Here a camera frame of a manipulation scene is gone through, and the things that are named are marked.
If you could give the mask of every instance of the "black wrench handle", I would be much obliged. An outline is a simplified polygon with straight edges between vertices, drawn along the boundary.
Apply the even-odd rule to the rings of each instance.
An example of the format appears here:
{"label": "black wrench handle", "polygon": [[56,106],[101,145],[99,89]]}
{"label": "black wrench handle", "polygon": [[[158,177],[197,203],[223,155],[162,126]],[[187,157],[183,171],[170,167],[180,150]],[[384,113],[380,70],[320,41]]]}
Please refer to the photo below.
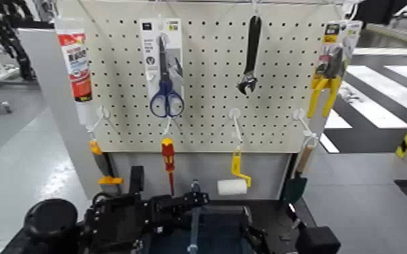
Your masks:
{"label": "black wrench handle", "polygon": [[246,68],[243,74],[254,71],[256,66],[257,50],[259,48],[260,29],[262,20],[259,16],[252,16],[249,22],[249,32],[247,35],[247,58]]}

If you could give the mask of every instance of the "wrench jaw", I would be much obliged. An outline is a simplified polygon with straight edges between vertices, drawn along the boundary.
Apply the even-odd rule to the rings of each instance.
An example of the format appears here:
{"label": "wrench jaw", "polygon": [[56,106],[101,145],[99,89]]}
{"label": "wrench jaw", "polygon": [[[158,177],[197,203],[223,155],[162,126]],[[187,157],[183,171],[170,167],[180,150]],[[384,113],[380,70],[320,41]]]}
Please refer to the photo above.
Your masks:
{"label": "wrench jaw", "polygon": [[248,72],[245,76],[241,79],[241,81],[237,84],[238,90],[241,93],[246,95],[246,87],[250,89],[251,93],[254,92],[256,88],[258,79],[254,76],[253,72]]}

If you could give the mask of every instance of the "scissors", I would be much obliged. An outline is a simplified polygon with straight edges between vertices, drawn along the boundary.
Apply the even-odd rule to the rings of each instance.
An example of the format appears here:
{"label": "scissors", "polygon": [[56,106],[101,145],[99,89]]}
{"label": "scissors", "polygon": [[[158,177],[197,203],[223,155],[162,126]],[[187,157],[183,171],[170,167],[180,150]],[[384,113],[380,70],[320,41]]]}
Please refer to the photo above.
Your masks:
{"label": "scissors", "polygon": [[161,36],[158,43],[160,45],[160,90],[151,98],[150,110],[159,118],[173,118],[183,112],[185,101],[174,90],[174,85],[169,77],[166,50]]}

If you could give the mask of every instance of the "screwdriver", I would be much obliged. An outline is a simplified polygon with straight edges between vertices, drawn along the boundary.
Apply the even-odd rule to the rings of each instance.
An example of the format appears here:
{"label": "screwdriver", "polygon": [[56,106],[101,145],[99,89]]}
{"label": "screwdriver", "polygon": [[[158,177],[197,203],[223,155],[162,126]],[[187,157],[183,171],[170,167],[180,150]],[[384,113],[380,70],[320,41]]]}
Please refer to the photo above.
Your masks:
{"label": "screwdriver", "polygon": [[170,194],[174,195],[174,142],[171,138],[164,138],[161,142],[162,156],[166,164],[166,171],[169,173]]}

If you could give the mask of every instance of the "white pegboard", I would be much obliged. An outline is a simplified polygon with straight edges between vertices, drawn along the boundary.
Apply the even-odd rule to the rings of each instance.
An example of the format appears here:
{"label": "white pegboard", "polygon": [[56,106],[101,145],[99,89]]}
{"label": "white pegboard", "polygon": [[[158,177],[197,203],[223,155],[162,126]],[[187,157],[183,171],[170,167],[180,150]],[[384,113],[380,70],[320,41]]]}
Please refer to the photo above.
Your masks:
{"label": "white pegboard", "polygon": [[160,151],[166,120],[149,110],[137,22],[160,11],[162,17],[181,18],[183,24],[186,106],[170,127],[175,150],[232,152],[237,140],[228,113],[237,107],[244,151],[298,152],[303,127],[291,114],[308,108],[325,24],[338,14],[334,5],[258,7],[263,22],[256,64],[259,82],[246,97],[236,83],[245,68],[250,4],[65,2],[65,16],[85,19],[95,102],[111,111],[116,128],[105,123],[97,129],[103,151]]}

